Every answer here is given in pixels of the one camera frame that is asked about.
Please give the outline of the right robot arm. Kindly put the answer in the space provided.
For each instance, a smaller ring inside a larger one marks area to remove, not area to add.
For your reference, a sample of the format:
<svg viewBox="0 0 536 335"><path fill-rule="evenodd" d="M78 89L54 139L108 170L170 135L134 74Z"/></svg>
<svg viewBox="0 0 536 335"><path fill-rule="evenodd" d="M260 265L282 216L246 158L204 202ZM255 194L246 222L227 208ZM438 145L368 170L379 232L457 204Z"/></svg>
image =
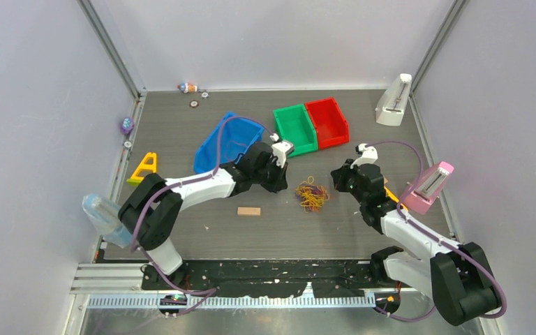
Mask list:
<svg viewBox="0 0 536 335"><path fill-rule="evenodd" d="M374 283L385 287L399 281L417 289L454 326L504 314L505 293L481 246L447 239L400 208L387 195L376 164L356 165L348 159L330 175L338 192L356 199L369 227L400 243L371 256Z"/></svg>

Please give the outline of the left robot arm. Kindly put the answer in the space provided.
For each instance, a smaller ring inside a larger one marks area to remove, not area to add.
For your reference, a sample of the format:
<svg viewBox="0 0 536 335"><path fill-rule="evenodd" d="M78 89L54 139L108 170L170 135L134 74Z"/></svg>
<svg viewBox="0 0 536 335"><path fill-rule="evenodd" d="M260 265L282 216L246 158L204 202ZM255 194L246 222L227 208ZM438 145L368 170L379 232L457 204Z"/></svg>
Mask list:
<svg viewBox="0 0 536 335"><path fill-rule="evenodd" d="M256 142L240 158L211 172L178 179L150 173L122 204L118 218L156 263L161 282L170 289L180 288L186 270L170 240L179 213L206 201L239 195L256 184L271 193L285 190L286 158L293 150L293 144L286 140Z"/></svg>

